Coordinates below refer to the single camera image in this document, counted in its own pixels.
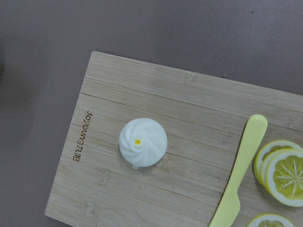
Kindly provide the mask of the lemon slice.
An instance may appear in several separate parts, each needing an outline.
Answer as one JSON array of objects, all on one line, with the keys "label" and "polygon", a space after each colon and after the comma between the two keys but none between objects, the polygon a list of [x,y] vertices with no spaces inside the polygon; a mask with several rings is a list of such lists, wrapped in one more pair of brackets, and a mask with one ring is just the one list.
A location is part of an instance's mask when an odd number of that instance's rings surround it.
[{"label": "lemon slice", "polygon": [[303,153],[285,151],[273,157],[266,170],[269,193],[280,203],[303,206]]},{"label": "lemon slice", "polygon": [[288,140],[275,140],[263,146],[255,156],[253,161],[253,170],[256,178],[263,186],[265,186],[265,170],[262,171],[261,169],[264,159],[272,152],[286,148],[294,148],[300,151],[303,150],[302,147],[294,142]]},{"label": "lemon slice", "polygon": [[278,214],[264,213],[256,216],[246,227],[295,227],[295,225]]}]

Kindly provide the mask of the yellow plastic knife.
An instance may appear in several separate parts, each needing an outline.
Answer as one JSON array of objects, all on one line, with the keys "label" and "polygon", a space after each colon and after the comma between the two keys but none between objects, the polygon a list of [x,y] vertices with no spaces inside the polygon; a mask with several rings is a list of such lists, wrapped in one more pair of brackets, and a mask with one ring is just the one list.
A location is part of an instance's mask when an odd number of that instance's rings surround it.
[{"label": "yellow plastic knife", "polygon": [[267,126],[267,119],[260,114],[252,115],[248,119],[230,178],[209,226],[230,227],[235,221],[241,208],[238,189],[261,144]]}]

